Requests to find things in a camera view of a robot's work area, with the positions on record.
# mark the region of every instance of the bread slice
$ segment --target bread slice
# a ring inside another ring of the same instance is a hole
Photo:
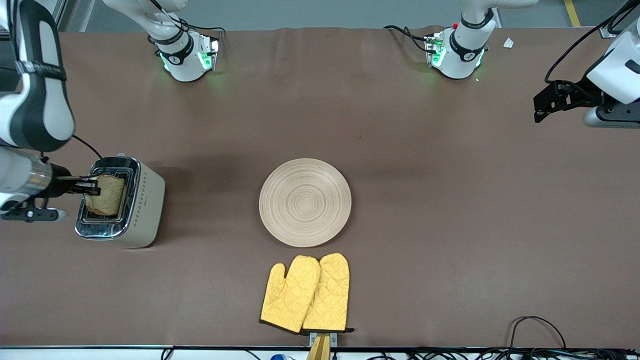
[[[94,214],[114,216],[120,212],[120,202],[124,191],[124,179],[111,175],[98,175],[100,195],[86,195],[84,205]]]

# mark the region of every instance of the floor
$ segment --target floor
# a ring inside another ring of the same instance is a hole
[[[39,1],[50,9],[57,5],[56,0]],[[141,31],[131,19],[108,8],[101,0],[57,1],[58,4],[67,2],[70,7],[69,16],[60,26],[66,31]],[[624,2],[540,0],[532,8],[502,9],[499,14],[505,28],[594,26]],[[194,25],[222,26],[232,31],[382,28],[389,24],[422,28],[430,24],[448,26],[459,21],[460,4],[453,0],[191,0],[180,16]],[[0,67],[13,68],[13,56],[7,42],[0,42]],[[13,71],[0,69],[0,90],[14,89],[17,80]]]

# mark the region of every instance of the oven mitt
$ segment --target oven mitt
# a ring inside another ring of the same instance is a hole
[[[320,264],[310,256],[296,256],[286,277],[284,264],[273,265],[264,293],[260,322],[299,333],[319,279]]]
[[[320,282],[303,328],[308,331],[345,331],[349,300],[349,264],[342,254],[320,259]]]

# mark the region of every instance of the yellow floor line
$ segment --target yellow floor line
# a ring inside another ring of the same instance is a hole
[[[564,7],[566,8],[566,12],[569,14],[569,19],[571,20],[571,26],[580,26],[580,20],[578,19],[578,14],[575,12],[573,1],[564,0]]]

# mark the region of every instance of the white paper scrap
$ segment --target white paper scrap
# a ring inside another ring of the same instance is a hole
[[[507,38],[507,41],[504,42],[503,46],[507,49],[511,49],[513,47],[513,40],[511,38]]]

